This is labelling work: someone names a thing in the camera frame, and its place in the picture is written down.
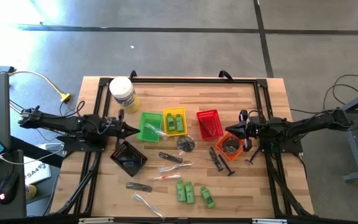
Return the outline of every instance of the black tray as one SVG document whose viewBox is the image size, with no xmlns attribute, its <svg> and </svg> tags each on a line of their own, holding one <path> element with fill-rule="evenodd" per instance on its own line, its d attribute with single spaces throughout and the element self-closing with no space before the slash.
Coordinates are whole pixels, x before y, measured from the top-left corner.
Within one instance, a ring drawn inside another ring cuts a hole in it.
<svg viewBox="0 0 358 224">
<path fill-rule="evenodd" d="M 147 161 L 147 157 L 127 141 L 124 141 L 120 148 L 111 154 L 110 159 L 131 177 L 135 176 Z"/>
</svg>

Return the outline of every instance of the white container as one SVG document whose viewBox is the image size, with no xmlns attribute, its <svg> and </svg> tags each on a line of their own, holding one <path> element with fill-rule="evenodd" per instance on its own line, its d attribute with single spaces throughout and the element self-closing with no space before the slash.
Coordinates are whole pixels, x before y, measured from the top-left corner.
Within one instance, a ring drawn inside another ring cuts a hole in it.
<svg viewBox="0 0 358 224">
<path fill-rule="evenodd" d="M 110 82 L 110 92 L 117 103 L 127 113 L 133 113 L 139 108 L 132 82 L 127 77 L 117 77 Z"/>
</svg>

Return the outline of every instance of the orange basket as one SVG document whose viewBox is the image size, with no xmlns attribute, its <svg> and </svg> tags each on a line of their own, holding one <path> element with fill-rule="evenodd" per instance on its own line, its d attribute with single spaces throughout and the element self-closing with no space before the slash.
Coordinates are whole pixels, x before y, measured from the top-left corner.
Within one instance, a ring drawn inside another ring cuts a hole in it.
<svg viewBox="0 0 358 224">
<path fill-rule="evenodd" d="M 237 150 L 235 153 L 233 153 L 233 154 L 226 154 L 226 153 L 223 151 L 223 149 L 222 149 L 222 144 L 225 142 L 225 140 L 226 140 L 227 138 L 230 138 L 230 137 L 239 140 L 239 141 L 240 141 L 240 147 L 238 148 L 238 150 Z M 240 154 L 243 152 L 242 147 L 244 146 L 244 144 L 245 144 L 245 141 L 244 141 L 243 139 L 239 139 L 239 138 L 237 138 L 235 135 L 233 135 L 233 134 L 231 134 L 231 133 L 226 133 L 226 134 L 223 136 L 223 138 L 221 138 L 221 139 L 216 143 L 215 146 L 217 147 L 217 149 L 219 149 L 219 151 L 221 151 L 221 153 L 222 153 L 224 156 L 226 156 L 226 158 L 228 158 L 230 161 L 233 161 L 233 160 L 236 159 L 238 156 L 240 156 Z"/>
</svg>

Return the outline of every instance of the green basket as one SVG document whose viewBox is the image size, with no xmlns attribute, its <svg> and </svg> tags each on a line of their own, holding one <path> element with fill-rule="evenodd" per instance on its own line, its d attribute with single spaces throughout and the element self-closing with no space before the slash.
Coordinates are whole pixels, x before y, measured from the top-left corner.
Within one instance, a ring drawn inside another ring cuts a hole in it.
<svg viewBox="0 0 358 224">
<path fill-rule="evenodd" d="M 158 142 L 160 136 L 155 133 L 150 128 L 146 128 L 145 124 L 149 123 L 152 126 L 161 129 L 162 125 L 162 114 L 157 113 L 142 113 L 142 117 L 140 118 L 139 130 L 140 132 L 137 134 L 137 138 L 143 141 L 151 141 Z"/>
</svg>

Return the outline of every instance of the red object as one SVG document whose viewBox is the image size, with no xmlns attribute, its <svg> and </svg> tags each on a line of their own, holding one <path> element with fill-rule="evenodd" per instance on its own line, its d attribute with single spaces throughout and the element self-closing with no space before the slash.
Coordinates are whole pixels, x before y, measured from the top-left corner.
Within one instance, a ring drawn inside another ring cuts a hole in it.
<svg viewBox="0 0 358 224">
<path fill-rule="evenodd" d="M 229 138 L 229 137 L 233 137 L 236 138 L 240 141 L 240 147 L 238 148 L 238 150 L 233 153 L 233 154 L 226 154 L 224 153 L 223 149 L 222 149 L 222 144 L 223 142 Z M 231 133 L 226 133 L 223 138 L 221 138 L 217 143 L 216 143 L 216 147 L 217 149 L 219 149 L 219 151 L 221 151 L 221 153 L 226 156 L 226 158 L 228 158 L 230 161 L 233 161 L 234 159 L 236 159 L 238 156 L 240 156 L 240 154 L 243 152 L 243 145 L 245 144 L 245 141 L 243 139 L 239 139 L 237 138 L 235 135 L 231 134 Z"/>
<path fill-rule="evenodd" d="M 222 124 L 217 110 L 197 112 L 197 120 L 200 125 L 201 138 L 203 140 L 223 136 Z"/>
</svg>

